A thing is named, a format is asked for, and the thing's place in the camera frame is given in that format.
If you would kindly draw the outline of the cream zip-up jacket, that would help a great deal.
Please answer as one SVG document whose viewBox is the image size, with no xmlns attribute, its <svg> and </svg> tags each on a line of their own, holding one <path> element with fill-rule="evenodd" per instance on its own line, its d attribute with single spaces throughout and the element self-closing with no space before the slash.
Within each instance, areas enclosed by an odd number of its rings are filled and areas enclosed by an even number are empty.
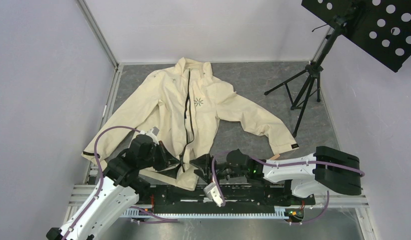
<svg viewBox="0 0 411 240">
<path fill-rule="evenodd" d="M 163 175 L 153 168 L 140 173 L 192 191 L 198 176 L 189 162 L 210 152 L 222 120 L 239 122 L 244 131 L 266 136 L 275 155 L 298 148 L 278 117 L 215 77 L 209 62 L 181 58 L 175 66 L 151 72 L 81 155 L 105 168 L 109 156 L 131 128 L 148 131 L 157 127 L 158 139 L 182 163 L 176 166 L 175 176 Z"/>
</svg>

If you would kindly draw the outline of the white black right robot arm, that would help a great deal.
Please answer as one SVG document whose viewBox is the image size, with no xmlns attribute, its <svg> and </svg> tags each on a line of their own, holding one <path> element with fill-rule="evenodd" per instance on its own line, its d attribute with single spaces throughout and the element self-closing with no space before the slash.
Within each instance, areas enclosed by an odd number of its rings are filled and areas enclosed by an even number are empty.
<svg viewBox="0 0 411 240">
<path fill-rule="evenodd" d="M 228 152 L 225 158 L 218 163 L 205 154 L 190 163 L 200 179 L 215 185 L 232 179 L 253 186 L 287 182 L 282 198 L 288 204 L 326 191 L 347 196 L 362 193 L 361 178 L 365 174 L 360 169 L 359 158 L 331 147 L 318 146 L 314 153 L 282 160 L 257 159 L 239 149 Z"/>
</svg>

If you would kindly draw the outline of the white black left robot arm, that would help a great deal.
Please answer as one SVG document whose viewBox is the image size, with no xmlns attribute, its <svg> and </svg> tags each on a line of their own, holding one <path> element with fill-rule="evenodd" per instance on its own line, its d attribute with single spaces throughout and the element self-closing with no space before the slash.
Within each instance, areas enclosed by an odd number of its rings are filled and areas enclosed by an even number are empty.
<svg viewBox="0 0 411 240">
<path fill-rule="evenodd" d="M 154 134 L 139 134 L 128 148 L 108 162 L 94 191 L 81 208 L 61 227 L 52 227 L 48 240 L 98 240 L 131 206 L 144 204 L 151 197 L 150 183 L 140 171 L 163 171 L 179 165 Z"/>
</svg>

